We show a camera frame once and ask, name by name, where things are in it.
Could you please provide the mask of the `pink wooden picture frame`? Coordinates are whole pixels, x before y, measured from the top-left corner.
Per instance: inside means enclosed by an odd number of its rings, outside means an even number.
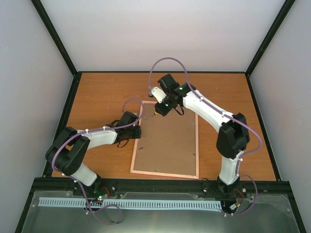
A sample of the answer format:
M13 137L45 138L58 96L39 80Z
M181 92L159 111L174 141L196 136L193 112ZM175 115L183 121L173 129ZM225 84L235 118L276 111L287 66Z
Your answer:
M131 173L198 179L198 115L190 110L182 116L175 110L156 115L154 101L143 104L141 137L134 143Z

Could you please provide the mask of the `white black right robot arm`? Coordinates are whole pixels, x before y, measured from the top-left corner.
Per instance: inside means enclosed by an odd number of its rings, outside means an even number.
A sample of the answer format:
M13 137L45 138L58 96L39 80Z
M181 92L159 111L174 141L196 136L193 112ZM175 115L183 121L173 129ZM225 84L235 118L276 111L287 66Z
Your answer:
M216 148L222 156L221 171L217 178L219 192L228 196L240 180L239 168L242 155L250 141L243 114L233 114L204 97L190 83L180 85L171 74L158 80L158 87L150 87L149 96L155 98L155 113L166 116L180 107L179 115L188 109L196 113L217 132Z

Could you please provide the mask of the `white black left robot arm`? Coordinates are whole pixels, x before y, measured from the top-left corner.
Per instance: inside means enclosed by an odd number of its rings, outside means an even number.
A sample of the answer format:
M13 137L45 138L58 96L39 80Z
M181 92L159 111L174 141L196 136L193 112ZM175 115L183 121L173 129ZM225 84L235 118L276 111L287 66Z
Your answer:
M100 176L83 164L87 150L102 145L128 143L130 139L139 139L140 118L124 112L119 120L94 130L76 130L66 127L55 139L46 152L45 158L53 170L84 184L84 190L90 195L97 195L101 190Z

